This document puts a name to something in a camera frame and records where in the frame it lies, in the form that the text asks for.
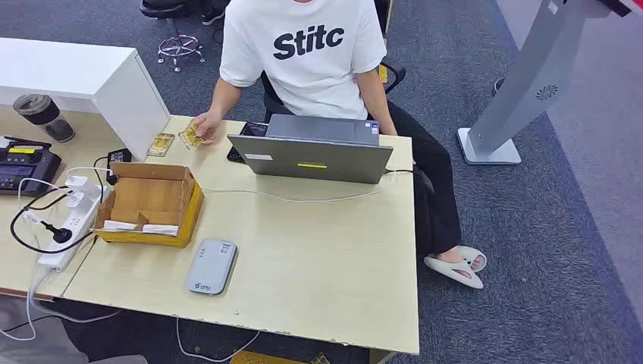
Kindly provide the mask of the person's right hand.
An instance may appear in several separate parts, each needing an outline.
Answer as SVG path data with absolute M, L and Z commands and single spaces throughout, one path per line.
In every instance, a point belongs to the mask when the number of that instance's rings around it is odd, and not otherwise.
M 195 134 L 200 138 L 202 145 L 210 145 L 215 142 L 215 132 L 221 120 L 221 113 L 214 109 L 202 113 L 192 120 Z

